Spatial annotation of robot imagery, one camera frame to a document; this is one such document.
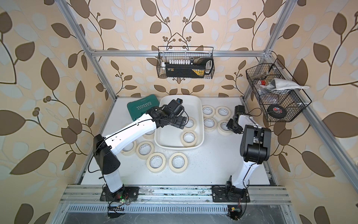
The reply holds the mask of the cream tape roll ten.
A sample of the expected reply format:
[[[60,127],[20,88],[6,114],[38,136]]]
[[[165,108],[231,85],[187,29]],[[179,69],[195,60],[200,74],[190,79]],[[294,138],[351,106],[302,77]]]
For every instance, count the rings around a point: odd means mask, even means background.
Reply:
[[[186,125],[184,126],[184,130],[192,130],[194,131],[197,127],[197,122],[194,118],[189,117]]]

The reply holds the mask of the cream tape roll six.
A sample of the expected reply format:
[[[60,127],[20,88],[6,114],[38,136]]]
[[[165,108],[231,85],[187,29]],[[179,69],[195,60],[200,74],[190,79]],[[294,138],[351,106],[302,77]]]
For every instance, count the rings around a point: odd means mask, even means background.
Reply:
[[[226,120],[231,117],[231,111],[225,106],[219,106],[215,110],[215,115],[220,120]]]

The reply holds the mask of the cream tape roll two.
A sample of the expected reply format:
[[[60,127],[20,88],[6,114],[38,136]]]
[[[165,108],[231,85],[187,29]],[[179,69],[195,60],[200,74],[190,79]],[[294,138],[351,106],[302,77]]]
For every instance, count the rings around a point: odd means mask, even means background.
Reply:
[[[198,137],[195,131],[184,131],[180,136],[181,143],[184,147],[194,147],[197,143]]]

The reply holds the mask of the cream tape roll five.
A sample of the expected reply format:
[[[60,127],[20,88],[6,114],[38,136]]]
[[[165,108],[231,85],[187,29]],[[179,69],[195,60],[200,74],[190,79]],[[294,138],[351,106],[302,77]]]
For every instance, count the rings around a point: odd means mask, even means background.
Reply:
[[[215,108],[210,105],[202,106],[203,117],[214,117],[215,116]]]

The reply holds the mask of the cream tape roll one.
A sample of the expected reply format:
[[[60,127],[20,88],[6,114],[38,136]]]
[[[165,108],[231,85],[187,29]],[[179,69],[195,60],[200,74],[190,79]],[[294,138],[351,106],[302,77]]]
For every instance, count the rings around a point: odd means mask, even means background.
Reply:
[[[174,153],[169,159],[170,170],[174,173],[183,173],[188,166],[188,159],[183,153]]]

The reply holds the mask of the cream tape roll four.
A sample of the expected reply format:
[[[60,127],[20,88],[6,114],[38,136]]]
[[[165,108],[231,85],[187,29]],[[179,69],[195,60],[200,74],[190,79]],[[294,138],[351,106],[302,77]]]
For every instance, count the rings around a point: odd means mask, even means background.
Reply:
[[[136,155],[142,160],[146,160],[155,152],[155,147],[150,141],[143,141],[136,148]]]

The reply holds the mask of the cream tape roll three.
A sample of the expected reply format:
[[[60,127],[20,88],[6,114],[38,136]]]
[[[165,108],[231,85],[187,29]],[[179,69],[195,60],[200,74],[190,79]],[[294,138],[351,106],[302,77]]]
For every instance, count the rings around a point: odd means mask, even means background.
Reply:
[[[131,142],[129,145],[125,146],[122,149],[121,154],[123,154],[124,156],[131,156],[131,155],[135,154],[137,145],[138,145],[137,141]]]

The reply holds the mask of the cream tape roll seven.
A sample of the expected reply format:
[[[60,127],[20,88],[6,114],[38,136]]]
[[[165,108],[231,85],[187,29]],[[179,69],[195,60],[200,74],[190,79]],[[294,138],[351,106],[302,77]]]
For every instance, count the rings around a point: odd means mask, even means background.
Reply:
[[[229,130],[229,128],[227,127],[227,124],[228,124],[228,120],[221,120],[217,124],[217,130],[221,135],[229,136],[233,133],[231,130]]]

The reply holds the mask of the cream tape roll nine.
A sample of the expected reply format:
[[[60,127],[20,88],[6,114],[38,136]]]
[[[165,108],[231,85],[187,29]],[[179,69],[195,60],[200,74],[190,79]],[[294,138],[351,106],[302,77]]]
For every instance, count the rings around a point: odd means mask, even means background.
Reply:
[[[217,128],[217,121],[213,117],[204,117],[203,120],[205,132],[213,132]]]

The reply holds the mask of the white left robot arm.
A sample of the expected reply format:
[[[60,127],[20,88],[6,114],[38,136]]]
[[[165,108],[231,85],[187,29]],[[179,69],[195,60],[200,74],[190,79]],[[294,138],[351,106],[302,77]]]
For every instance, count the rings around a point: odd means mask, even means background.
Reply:
[[[124,184],[120,177],[120,161],[117,155],[130,143],[142,135],[160,127],[173,126],[183,129],[188,116],[183,116],[183,106],[174,108],[169,105],[153,107],[140,118],[113,134],[97,135],[93,143],[93,156],[102,177],[111,193],[123,190]]]

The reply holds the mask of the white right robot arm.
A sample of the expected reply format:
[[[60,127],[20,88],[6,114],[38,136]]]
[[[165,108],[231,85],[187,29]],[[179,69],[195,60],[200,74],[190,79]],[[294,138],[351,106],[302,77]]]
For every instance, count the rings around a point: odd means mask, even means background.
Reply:
[[[229,180],[235,188],[246,189],[254,170],[270,157],[272,131],[258,125],[252,116],[243,113],[235,114],[227,128],[242,135],[240,156],[243,158],[241,168]]]

